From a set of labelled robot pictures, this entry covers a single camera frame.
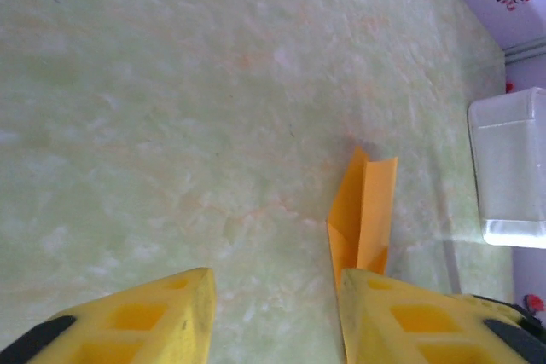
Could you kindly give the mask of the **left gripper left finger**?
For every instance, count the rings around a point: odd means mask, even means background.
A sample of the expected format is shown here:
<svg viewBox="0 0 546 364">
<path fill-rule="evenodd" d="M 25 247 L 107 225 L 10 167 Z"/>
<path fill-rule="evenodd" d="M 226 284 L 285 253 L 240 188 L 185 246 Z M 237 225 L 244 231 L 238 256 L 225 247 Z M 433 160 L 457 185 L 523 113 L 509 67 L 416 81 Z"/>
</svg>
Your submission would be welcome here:
<svg viewBox="0 0 546 364">
<path fill-rule="evenodd" d="M 215 311 L 212 269 L 190 269 L 62 310 L 3 349 L 1 361 L 206 363 Z"/>
</svg>

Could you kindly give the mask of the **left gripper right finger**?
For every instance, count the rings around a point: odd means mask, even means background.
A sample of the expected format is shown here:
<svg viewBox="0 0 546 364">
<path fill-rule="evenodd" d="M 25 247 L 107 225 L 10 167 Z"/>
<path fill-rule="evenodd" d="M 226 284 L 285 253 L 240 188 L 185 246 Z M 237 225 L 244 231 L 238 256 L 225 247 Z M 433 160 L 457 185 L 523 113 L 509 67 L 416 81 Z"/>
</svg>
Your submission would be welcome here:
<svg viewBox="0 0 546 364">
<path fill-rule="evenodd" d="M 543 363 L 545 327 L 520 306 L 442 294 L 344 269 L 339 312 L 348 363 Z"/>
</svg>

